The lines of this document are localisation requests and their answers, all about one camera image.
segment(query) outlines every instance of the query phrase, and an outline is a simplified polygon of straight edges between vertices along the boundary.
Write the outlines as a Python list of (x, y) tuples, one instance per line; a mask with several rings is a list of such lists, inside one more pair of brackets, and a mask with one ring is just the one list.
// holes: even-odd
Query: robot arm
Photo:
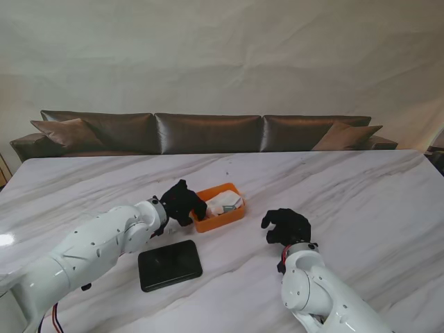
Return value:
[(262, 227), (267, 242), (285, 246), (277, 269), (282, 302), (308, 333), (393, 333), (379, 315), (350, 287), (329, 271), (311, 243), (308, 220), (293, 210), (268, 211)]
[(76, 228), (50, 253), (0, 280), (2, 332), (35, 332), (60, 299), (108, 272), (124, 253), (162, 234), (169, 217), (190, 224), (191, 210), (203, 219), (206, 204), (181, 180), (160, 200), (114, 207)]

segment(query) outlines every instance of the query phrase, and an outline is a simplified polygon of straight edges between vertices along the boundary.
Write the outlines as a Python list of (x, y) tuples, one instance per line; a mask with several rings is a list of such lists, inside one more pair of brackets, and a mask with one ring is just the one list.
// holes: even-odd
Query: white marble tabletop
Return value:
[[(325, 263), (399, 333), (444, 329), (444, 178), (416, 151), (47, 158), (26, 161), (0, 193), (0, 273), (54, 247), (115, 205), (162, 195), (179, 179), (195, 191), (233, 182), (244, 219), (198, 234), (171, 223), (144, 249), (196, 242), (203, 275), (150, 293), (137, 253), (89, 291), (60, 301), (66, 333), (304, 332), (280, 300), (282, 247), (260, 221), (289, 207), (313, 226)], [(50, 319), (43, 332), (53, 332)]]

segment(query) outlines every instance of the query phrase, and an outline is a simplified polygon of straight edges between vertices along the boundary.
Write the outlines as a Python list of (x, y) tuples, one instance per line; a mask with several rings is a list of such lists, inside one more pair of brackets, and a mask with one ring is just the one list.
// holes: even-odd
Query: throw pillow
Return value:
[(61, 122), (32, 120), (31, 124), (66, 151), (105, 150), (105, 146), (82, 119)]
[(346, 123), (334, 122), (313, 151), (355, 151), (375, 134), (382, 126), (352, 127)]

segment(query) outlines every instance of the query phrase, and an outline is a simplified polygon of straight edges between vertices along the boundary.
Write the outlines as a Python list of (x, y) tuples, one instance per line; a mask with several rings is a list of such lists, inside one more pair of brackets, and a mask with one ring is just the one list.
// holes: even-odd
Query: white wall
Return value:
[(41, 109), (362, 114), (400, 148), (444, 121), (444, 1), (3, 0), (0, 152)]

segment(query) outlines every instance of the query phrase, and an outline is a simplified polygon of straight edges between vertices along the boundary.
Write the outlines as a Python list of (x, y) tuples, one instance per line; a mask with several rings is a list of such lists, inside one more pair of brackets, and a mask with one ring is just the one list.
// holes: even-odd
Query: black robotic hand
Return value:
[(187, 188), (187, 182), (183, 179), (170, 188), (161, 197), (160, 202), (165, 208), (166, 215), (179, 222), (182, 227), (193, 223), (189, 213), (194, 210), (199, 221), (205, 218), (207, 204), (201, 200), (196, 192)]
[(273, 230), (266, 233), (266, 241), (269, 244), (281, 243), (286, 248), (281, 256), (281, 261), (277, 265), (277, 271), (285, 274), (285, 252), (293, 244), (310, 242), (311, 225), (301, 214), (289, 208), (269, 210), (262, 219), (262, 229), (267, 228), (270, 223), (275, 225)]

